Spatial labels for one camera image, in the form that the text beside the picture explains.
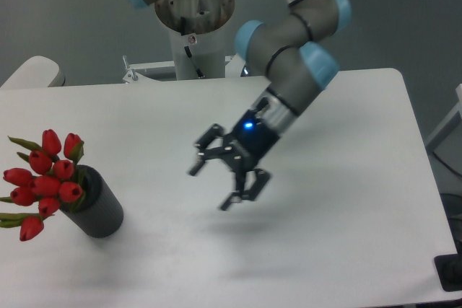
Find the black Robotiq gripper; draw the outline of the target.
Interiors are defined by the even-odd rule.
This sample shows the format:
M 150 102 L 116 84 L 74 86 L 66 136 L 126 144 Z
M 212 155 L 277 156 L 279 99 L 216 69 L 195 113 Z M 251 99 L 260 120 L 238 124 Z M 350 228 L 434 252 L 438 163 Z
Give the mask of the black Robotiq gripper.
M 279 139 L 280 134 L 268 124 L 262 112 L 251 108 L 229 133 L 215 123 L 195 141 L 197 157 L 188 174 L 197 176 L 207 160 L 220 159 L 234 173 L 235 189 L 219 210 L 227 211 L 234 203 L 255 201 L 271 179 L 271 173 L 261 169 L 259 162 Z

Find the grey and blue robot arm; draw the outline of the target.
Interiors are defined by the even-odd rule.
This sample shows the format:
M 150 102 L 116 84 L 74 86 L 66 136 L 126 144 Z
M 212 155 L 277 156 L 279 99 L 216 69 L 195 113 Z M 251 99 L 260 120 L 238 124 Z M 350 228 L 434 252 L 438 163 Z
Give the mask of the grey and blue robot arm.
M 220 30 L 230 21 L 235 0 L 129 0 L 136 8 L 152 6 L 170 33 L 175 75 L 179 80 L 225 75 Z M 269 85 L 230 132 L 212 125 L 195 143 L 197 175 L 210 159 L 221 159 L 235 175 L 235 188 L 221 205 L 254 201 L 271 175 L 260 160 L 337 75 L 339 65 L 320 41 L 346 27 L 349 0 L 286 0 L 289 14 L 274 25 L 246 22 L 235 36 L 245 65 Z

